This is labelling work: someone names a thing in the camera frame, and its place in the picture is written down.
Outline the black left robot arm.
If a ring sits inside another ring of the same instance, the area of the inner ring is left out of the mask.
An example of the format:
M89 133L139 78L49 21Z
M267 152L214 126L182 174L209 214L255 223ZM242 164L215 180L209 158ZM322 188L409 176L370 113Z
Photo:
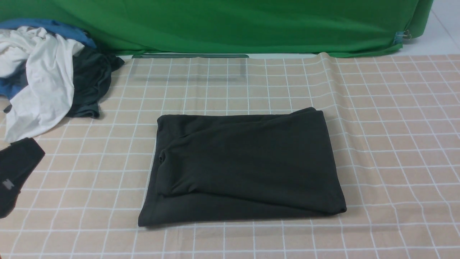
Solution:
M44 156L33 138L15 141L0 151L0 218L15 208L23 185Z

